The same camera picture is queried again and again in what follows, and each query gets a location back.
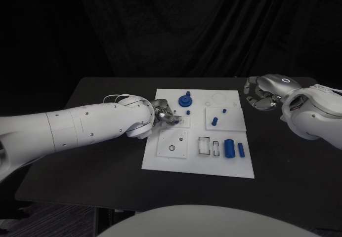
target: blue part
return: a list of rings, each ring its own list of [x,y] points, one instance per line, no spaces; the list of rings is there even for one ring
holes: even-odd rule
[[[225,140],[225,153],[226,153],[226,158],[235,157],[233,141],[231,139]]]
[[[238,146],[239,157],[244,157],[244,146],[242,146],[242,143],[239,142],[239,143],[236,144],[236,146]]]
[[[216,126],[218,120],[219,120],[219,119],[215,117],[213,120],[212,120],[212,126]]]
[[[181,95],[177,100],[177,103],[181,107],[189,107],[192,104],[192,98],[187,95]]]

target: black backdrop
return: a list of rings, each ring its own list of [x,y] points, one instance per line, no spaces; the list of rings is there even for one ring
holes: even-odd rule
[[[0,116],[62,109],[89,76],[278,73],[342,88],[340,12],[340,0],[4,1]]]

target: robotic hand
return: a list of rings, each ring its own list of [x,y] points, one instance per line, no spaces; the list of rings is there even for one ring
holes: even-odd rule
[[[298,83],[281,75],[249,77],[244,86],[248,94],[255,84],[255,94],[246,100],[251,106],[261,111],[269,111],[281,102],[281,120],[288,124],[291,131],[304,139],[316,140],[320,137],[342,149],[342,96],[321,85],[301,88]]]
[[[13,117],[0,117],[0,181],[44,155],[118,137],[145,138],[158,121],[181,120],[164,99],[128,96],[118,103]]]

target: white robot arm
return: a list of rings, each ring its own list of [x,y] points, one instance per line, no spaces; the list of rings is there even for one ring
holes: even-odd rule
[[[41,156],[118,137],[145,138],[154,124],[174,123],[164,99],[147,101],[130,96],[118,103],[102,103],[72,109],[0,117],[0,181],[27,162]]]
[[[326,86],[314,85],[301,88],[298,83],[281,75],[249,77],[244,86],[248,94],[251,84],[255,84],[255,93],[261,97],[246,100],[252,107],[269,111],[281,102],[281,120],[288,124],[291,131],[304,139],[316,140],[320,137],[342,149],[342,96]]]

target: black table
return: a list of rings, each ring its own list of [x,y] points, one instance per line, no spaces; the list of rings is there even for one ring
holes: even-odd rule
[[[303,87],[314,84],[311,78],[294,79]],[[255,179],[141,170],[145,139],[122,135],[40,159],[16,198],[137,211],[226,206],[297,225],[342,229],[342,151],[321,139],[295,136],[280,121],[280,108],[256,111],[244,83],[245,78],[83,78],[66,108],[101,103],[109,94],[154,99],[157,88],[238,90]]]

